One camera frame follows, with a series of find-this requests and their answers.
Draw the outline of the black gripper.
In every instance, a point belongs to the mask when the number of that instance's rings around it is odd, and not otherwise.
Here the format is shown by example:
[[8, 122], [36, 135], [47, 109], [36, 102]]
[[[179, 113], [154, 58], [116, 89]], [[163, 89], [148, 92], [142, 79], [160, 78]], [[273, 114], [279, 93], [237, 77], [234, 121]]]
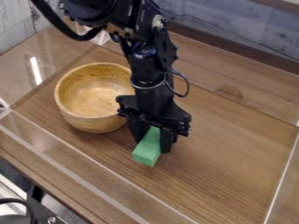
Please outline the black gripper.
[[174, 93], [167, 86], [136, 89], [135, 94], [120, 95], [118, 113], [128, 121], [135, 141], [139, 143], [150, 126], [160, 128], [160, 152], [170, 153], [178, 135], [190, 135], [191, 115], [176, 105]]

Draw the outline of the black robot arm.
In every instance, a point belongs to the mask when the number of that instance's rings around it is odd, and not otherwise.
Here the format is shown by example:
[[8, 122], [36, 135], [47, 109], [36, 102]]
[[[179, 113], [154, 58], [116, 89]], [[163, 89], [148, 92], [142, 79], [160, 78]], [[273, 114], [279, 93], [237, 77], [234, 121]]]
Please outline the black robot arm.
[[130, 125], [138, 142], [152, 127], [158, 128], [159, 151], [171, 151], [179, 136], [188, 136], [191, 114], [175, 103], [174, 78], [178, 46], [168, 32], [168, 21], [154, 0], [60, 0], [64, 15], [90, 28], [78, 34], [63, 22], [46, 0], [30, 0], [56, 29], [71, 39], [92, 40], [107, 32], [119, 43], [131, 68], [130, 82], [135, 93], [120, 95], [118, 113]]

